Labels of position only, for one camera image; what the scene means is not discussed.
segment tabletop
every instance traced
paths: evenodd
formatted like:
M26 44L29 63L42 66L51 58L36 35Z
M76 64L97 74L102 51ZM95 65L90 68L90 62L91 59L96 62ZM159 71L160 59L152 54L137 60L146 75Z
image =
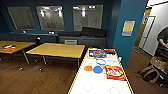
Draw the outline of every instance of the tabletop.
M33 42L0 41L0 53L15 53L34 44Z
M83 53L84 47L84 45L44 43L26 53L36 55L80 58Z
M127 78L126 81L107 79L105 69L101 73L95 73L94 69L86 71L86 66L99 66L96 59L88 58L88 55L87 51L68 94L133 94ZM107 54L106 58L99 58L99 60L104 60L105 65L122 68L117 54Z

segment table leg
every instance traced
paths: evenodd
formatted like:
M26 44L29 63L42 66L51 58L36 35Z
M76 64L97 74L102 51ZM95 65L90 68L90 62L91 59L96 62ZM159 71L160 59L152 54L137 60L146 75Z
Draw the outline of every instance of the table leg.
M45 56L43 55L43 60L44 60L44 63L45 64L47 64L47 62L46 62L46 59L45 59Z
M24 51L24 50L22 50L22 52L23 52L23 55L24 55L24 57L25 57L25 59L26 59L27 63L29 64L29 60L28 60L28 58L27 58L27 56L26 56L25 51Z
M79 58L78 58L78 68L79 68Z
M45 64L39 69L40 72L42 72L42 68L45 68L47 65L49 65L49 64L52 63L52 62L48 62L48 63L47 63L47 62L46 62L46 58L45 58L44 55L43 55L43 60L44 60L44 63L45 63Z
M25 59L26 59L26 61L27 61L27 64L25 64L24 66L29 65L29 60L28 60L28 58L27 58L27 56L26 56L26 53L25 53L25 51L24 51L23 49L22 49L22 52L23 52L23 55L24 55L24 57L25 57Z

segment floor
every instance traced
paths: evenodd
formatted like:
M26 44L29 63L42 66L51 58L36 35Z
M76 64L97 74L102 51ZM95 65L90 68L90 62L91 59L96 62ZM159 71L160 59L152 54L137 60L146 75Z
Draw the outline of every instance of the floor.
M22 55L1 55L0 94L67 94L78 70L76 59L49 57L51 63L39 72L44 64L41 56L28 56L30 65ZM132 51L126 74L134 94L168 94L168 88L145 82L136 72L148 65L151 56Z
M145 82L137 71L148 66L151 56L146 53L132 51L126 74L135 94L168 94L168 88L159 87L159 83Z

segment person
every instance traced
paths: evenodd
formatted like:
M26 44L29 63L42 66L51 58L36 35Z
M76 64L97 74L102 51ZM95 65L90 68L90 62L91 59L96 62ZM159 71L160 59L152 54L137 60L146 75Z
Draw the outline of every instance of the person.
M157 40L159 44L155 51L155 56L163 56L161 53L164 53L168 56L168 27L164 28L158 34Z

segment paper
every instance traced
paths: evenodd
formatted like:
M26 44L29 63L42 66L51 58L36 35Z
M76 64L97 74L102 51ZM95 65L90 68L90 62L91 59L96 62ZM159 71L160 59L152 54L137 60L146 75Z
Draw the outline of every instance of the paper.
M134 29L135 21L125 21L122 36L131 36Z

